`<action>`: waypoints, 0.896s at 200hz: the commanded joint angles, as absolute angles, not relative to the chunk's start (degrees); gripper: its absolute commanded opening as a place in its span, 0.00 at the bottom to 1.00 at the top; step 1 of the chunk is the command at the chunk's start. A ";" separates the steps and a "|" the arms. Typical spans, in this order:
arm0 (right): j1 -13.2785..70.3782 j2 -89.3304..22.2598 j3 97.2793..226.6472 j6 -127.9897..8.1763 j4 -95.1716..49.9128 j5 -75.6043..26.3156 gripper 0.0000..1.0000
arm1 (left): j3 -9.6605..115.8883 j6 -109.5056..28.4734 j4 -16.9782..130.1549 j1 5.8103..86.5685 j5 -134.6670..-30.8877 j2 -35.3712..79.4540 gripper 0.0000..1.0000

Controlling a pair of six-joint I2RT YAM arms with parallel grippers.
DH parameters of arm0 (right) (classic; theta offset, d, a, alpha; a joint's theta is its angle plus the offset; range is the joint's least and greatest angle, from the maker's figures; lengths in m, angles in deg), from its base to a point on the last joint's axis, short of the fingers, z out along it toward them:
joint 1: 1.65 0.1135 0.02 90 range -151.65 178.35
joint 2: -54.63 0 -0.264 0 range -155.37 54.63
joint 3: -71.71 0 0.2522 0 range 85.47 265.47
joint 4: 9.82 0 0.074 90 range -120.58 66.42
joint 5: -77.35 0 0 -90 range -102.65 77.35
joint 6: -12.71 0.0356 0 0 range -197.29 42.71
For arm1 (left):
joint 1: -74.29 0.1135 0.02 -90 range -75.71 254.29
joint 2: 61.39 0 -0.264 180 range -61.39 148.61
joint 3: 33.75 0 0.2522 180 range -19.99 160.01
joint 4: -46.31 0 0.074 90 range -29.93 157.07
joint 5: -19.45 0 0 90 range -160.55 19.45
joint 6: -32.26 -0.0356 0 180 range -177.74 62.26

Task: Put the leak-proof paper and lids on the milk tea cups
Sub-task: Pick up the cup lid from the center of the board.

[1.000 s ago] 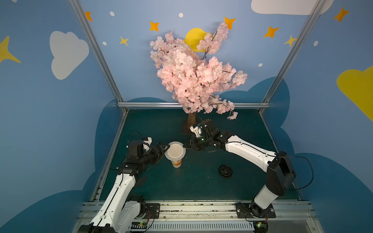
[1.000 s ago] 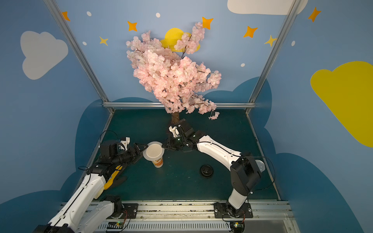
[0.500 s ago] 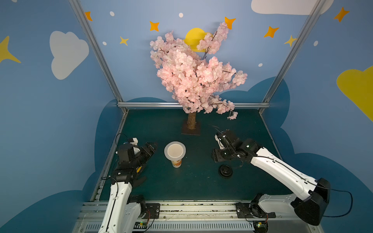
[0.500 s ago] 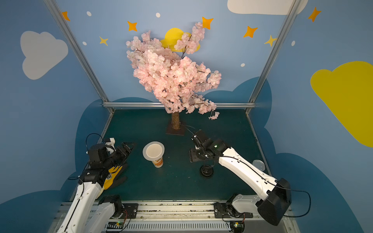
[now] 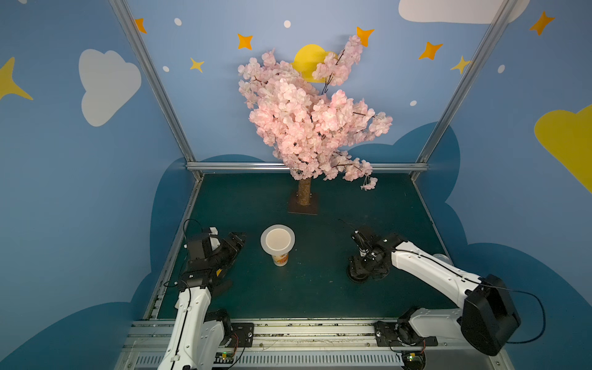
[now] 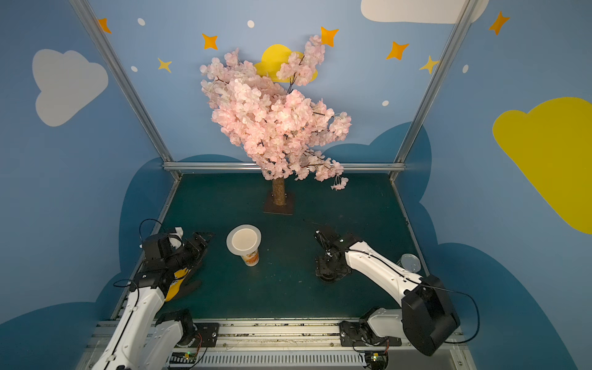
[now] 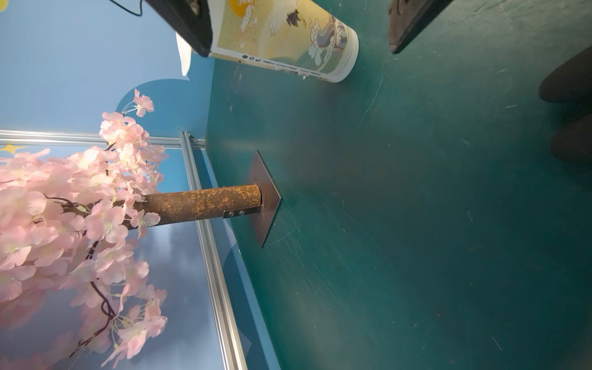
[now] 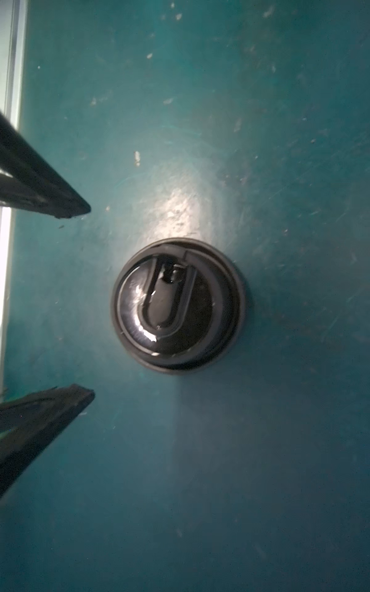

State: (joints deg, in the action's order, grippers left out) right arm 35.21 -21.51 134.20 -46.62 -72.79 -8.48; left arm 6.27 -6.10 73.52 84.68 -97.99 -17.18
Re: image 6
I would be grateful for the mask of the printed paper milk tea cup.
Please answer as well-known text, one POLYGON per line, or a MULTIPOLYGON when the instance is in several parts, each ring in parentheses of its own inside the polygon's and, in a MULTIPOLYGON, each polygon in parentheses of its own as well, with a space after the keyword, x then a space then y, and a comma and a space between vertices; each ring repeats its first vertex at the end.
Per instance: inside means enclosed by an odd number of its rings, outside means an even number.
POLYGON ((255 250, 250 254, 242 255, 241 258, 248 267, 254 267, 260 261, 259 250, 255 250))

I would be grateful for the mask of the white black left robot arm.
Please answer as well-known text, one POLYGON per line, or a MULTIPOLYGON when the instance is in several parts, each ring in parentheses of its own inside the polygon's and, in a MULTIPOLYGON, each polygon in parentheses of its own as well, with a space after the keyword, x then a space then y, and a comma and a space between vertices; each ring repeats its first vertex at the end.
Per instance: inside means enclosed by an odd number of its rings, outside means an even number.
POLYGON ((126 307, 94 369, 163 369, 175 348, 207 347, 210 337, 200 333, 187 308, 157 313, 200 287, 191 279, 213 238, 208 232, 185 237, 182 228, 174 228, 142 240, 143 260, 128 281, 126 307))

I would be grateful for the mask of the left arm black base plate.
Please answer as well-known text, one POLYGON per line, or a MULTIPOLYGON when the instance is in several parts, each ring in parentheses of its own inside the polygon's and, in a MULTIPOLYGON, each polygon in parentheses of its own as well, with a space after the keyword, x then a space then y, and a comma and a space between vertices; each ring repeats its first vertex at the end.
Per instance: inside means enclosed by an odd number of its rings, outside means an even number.
POLYGON ((194 332, 186 345, 188 348, 212 348, 217 345, 220 324, 217 322, 194 322, 194 332))

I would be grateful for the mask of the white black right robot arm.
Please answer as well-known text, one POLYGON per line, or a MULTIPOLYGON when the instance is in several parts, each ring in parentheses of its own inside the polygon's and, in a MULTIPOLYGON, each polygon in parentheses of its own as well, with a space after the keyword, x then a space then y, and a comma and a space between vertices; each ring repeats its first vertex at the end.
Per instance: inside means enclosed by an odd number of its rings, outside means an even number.
POLYGON ((352 235, 340 236, 331 228, 314 234, 324 254, 316 258, 316 276, 337 282, 357 271, 382 288, 400 309, 377 308, 360 320, 368 346, 404 335, 424 356, 432 356, 460 326, 450 290, 435 276, 422 277, 405 270, 352 235))

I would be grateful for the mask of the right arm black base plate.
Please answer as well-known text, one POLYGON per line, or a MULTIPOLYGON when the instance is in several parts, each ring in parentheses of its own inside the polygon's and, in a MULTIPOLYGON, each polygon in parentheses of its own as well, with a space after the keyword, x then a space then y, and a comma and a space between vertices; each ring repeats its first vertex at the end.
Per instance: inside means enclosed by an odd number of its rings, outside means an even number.
POLYGON ((339 323, 339 339, 342 347, 401 346, 402 339, 377 336, 366 323, 342 321, 339 323))

